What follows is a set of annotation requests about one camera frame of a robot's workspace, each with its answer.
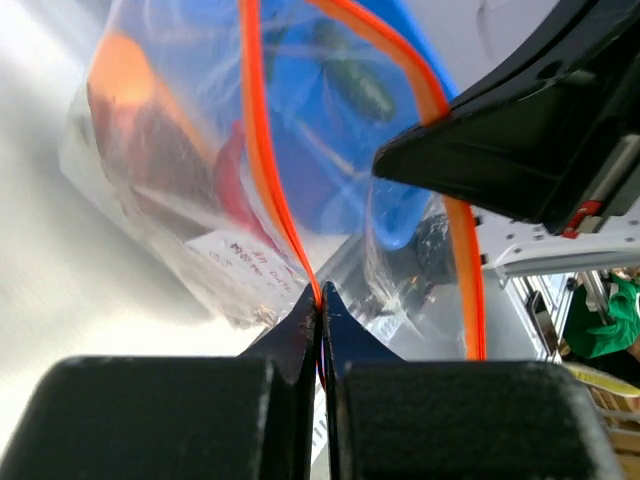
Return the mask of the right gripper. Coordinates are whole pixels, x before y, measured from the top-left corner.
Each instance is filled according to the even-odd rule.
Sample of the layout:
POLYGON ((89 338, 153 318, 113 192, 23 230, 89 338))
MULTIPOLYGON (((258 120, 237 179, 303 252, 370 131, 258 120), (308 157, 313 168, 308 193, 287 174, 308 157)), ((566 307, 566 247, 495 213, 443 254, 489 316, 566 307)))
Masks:
POLYGON ((453 112, 380 148, 375 176, 553 235, 596 231, 639 196, 639 5, 561 1, 453 112))

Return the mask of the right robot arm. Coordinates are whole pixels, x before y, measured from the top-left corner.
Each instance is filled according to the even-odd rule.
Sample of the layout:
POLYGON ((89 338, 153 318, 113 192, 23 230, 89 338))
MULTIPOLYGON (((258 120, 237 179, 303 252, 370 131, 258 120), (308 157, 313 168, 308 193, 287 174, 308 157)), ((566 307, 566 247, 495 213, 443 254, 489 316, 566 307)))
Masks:
POLYGON ((380 178, 469 202, 509 276, 639 260, 639 5, 561 1, 451 112, 382 147, 380 178))

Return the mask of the green cucumber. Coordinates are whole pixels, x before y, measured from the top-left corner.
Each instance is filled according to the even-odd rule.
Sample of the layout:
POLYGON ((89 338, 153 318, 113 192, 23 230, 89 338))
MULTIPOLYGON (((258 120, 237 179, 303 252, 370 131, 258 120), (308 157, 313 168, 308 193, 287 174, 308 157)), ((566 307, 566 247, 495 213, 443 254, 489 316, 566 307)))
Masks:
POLYGON ((387 123, 395 117, 392 94, 375 70, 355 56, 355 41, 337 22, 317 21, 312 41, 326 79, 350 108, 365 120, 387 123))

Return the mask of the clear zip top bag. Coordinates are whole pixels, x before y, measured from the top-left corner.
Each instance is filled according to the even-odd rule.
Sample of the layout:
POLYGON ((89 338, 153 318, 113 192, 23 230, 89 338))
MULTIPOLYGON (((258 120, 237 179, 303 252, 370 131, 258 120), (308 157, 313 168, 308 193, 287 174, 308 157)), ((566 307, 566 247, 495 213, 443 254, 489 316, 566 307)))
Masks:
MULTIPOLYGON (((352 315, 402 356, 486 359, 480 252, 468 204, 421 188, 430 193, 422 221, 412 241, 394 251, 377 244, 370 226, 317 236, 294 221, 265 134, 260 2, 117 1, 90 65, 107 34, 129 35, 189 117, 217 132, 214 191, 226 226, 184 238, 126 214, 100 163, 86 93, 90 68, 69 111, 62 173, 199 302, 233 324, 271 327, 304 290, 318 299, 332 283, 352 315)), ((306 2, 401 68, 417 103, 412 126, 448 113, 455 89, 406 2, 306 2)))

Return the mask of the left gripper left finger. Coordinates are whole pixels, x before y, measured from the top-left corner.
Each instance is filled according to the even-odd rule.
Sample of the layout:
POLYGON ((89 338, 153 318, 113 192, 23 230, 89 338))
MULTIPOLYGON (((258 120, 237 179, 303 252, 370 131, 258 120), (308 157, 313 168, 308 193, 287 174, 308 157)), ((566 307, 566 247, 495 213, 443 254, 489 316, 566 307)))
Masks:
POLYGON ((311 290, 235 357, 76 356, 39 382, 5 479, 305 479, 319 314, 311 290))

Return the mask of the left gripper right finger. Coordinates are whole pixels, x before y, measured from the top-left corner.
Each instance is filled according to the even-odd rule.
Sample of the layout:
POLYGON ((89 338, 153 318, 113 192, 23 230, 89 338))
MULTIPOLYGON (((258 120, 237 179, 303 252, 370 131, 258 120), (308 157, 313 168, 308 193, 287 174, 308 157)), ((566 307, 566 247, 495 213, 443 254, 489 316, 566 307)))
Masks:
POLYGON ((586 389, 536 361, 401 359, 323 289, 335 479, 619 479, 586 389))

